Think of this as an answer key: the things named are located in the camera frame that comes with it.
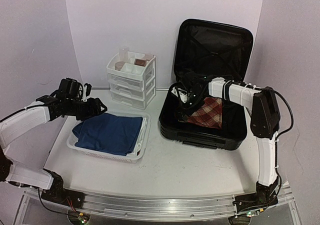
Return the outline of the navy blue garment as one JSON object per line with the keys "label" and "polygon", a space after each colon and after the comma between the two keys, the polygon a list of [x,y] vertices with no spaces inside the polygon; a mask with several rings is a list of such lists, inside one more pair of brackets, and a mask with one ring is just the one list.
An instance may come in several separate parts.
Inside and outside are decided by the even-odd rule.
{"label": "navy blue garment", "polygon": [[110,113],[89,118],[72,129],[75,146],[87,150],[126,156],[134,152],[144,119]]}

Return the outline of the white plastic drawer organizer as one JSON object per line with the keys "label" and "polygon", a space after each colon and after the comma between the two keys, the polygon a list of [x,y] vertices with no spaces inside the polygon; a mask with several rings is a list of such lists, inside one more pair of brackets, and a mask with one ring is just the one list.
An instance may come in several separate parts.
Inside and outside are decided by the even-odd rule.
{"label": "white plastic drawer organizer", "polygon": [[111,98],[115,102],[144,110],[156,95],[156,57],[147,61],[145,67],[134,65],[145,53],[128,51],[128,61],[121,70],[115,70],[120,61],[119,52],[106,66]]}

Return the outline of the white perforated plastic basket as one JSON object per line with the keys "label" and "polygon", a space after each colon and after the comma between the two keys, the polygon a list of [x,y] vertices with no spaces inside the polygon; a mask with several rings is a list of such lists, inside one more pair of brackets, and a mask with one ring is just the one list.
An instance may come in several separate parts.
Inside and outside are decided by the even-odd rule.
{"label": "white perforated plastic basket", "polygon": [[[121,117],[142,117],[142,118],[146,117],[147,118],[147,126],[146,126],[145,133],[144,133],[142,148],[139,151],[138,155],[135,155],[134,151],[132,153],[127,154],[126,156],[122,156],[122,155],[113,155],[113,154],[109,154],[109,153],[104,153],[104,152],[99,152],[99,151],[76,147],[75,144],[78,141],[78,139],[76,138],[76,136],[73,134],[72,131],[70,132],[70,134],[68,136],[68,139],[66,141],[66,145],[70,149],[81,152],[87,156],[135,164],[144,155],[144,152],[145,152],[145,149],[146,149],[146,146],[148,143],[148,137],[149,137],[150,127],[151,127],[151,116],[145,112],[125,111],[125,110],[111,110],[111,111],[105,112],[105,113],[116,115],[116,116],[121,116]],[[74,127],[81,122],[82,121],[74,120],[73,121]]]}

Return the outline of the octagonal beige powder jar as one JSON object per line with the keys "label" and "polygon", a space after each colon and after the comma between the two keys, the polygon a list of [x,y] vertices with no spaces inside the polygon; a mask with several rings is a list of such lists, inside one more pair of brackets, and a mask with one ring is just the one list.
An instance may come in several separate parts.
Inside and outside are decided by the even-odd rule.
{"label": "octagonal beige powder jar", "polygon": [[120,70],[123,68],[124,65],[125,65],[125,62],[124,62],[124,61],[118,61],[118,62],[116,62],[116,63],[114,64],[114,69],[115,69],[116,71],[120,71]]}

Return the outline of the black ribbed hard-shell suitcase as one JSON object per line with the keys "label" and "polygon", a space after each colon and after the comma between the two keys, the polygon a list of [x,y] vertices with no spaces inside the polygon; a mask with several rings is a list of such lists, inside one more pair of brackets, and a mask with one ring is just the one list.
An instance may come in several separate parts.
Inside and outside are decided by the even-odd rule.
{"label": "black ribbed hard-shell suitcase", "polygon": [[236,150],[247,136],[244,84],[252,33],[242,27],[185,20],[178,32],[173,72],[159,116],[163,137],[186,145]]}

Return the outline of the small pink square box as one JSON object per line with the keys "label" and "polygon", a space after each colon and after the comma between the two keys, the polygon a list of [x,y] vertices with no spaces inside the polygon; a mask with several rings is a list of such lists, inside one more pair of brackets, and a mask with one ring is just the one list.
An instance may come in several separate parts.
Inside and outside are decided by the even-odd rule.
{"label": "small pink square box", "polygon": [[144,55],[144,57],[142,58],[142,60],[144,60],[144,61],[150,61],[150,60],[152,60],[153,58],[154,58],[154,55],[153,55],[153,54],[146,53],[146,54]]}

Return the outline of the square bronze compact case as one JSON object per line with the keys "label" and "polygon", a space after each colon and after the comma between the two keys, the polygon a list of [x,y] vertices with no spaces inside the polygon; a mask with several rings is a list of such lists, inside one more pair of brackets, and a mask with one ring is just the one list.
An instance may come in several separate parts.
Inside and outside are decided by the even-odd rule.
{"label": "square bronze compact case", "polygon": [[145,67],[147,65],[147,61],[144,60],[144,59],[139,59],[139,58],[136,58],[134,60],[134,65],[136,66],[141,66],[141,67]]}

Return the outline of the translucent pink cylindrical container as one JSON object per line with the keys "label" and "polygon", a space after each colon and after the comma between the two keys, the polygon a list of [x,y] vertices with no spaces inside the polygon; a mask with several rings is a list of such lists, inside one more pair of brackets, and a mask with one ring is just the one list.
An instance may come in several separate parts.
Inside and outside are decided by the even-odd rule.
{"label": "translucent pink cylindrical container", "polygon": [[119,59],[121,62],[127,62],[129,59],[129,48],[123,46],[119,49]]}

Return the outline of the white garment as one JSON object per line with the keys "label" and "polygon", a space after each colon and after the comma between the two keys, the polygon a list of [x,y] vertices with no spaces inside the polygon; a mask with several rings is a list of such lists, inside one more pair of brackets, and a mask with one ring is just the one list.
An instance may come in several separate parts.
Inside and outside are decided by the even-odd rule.
{"label": "white garment", "polygon": [[142,119],[142,123],[141,123],[141,128],[140,128],[140,131],[139,131],[139,135],[137,137],[137,141],[136,141],[136,144],[135,144],[135,147],[134,147],[134,154],[137,156],[142,148],[142,145],[143,145],[143,139],[144,139],[144,136],[145,136],[145,130],[147,128],[147,124],[148,124],[148,121],[147,121],[147,118],[146,117],[143,117]]}

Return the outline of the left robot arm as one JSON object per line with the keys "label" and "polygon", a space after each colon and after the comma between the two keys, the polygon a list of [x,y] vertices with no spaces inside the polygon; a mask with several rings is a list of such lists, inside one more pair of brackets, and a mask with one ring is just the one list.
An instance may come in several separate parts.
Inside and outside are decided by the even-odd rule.
{"label": "left robot arm", "polygon": [[8,154],[12,144],[56,119],[73,117],[78,122],[106,112],[99,98],[90,97],[92,86],[73,78],[63,78],[51,94],[0,120],[0,181],[16,187],[35,188],[41,200],[81,208],[85,194],[65,187],[62,176],[46,168],[35,168]]}

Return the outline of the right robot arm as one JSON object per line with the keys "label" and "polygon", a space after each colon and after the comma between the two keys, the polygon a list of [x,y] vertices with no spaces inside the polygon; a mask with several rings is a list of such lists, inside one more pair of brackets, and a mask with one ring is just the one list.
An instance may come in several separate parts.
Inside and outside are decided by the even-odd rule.
{"label": "right robot arm", "polygon": [[238,213],[253,212],[277,204],[282,178],[278,171],[279,106],[276,91],[223,77],[200,79],[193,88],[175,86],[171,93],[179,100],[178,115],[185,118],[204,101],[205,96],[219,98],[243,106],[250,115],[250,129],[256,139],[259,174],[256,191],[238,195],[234,204]]}

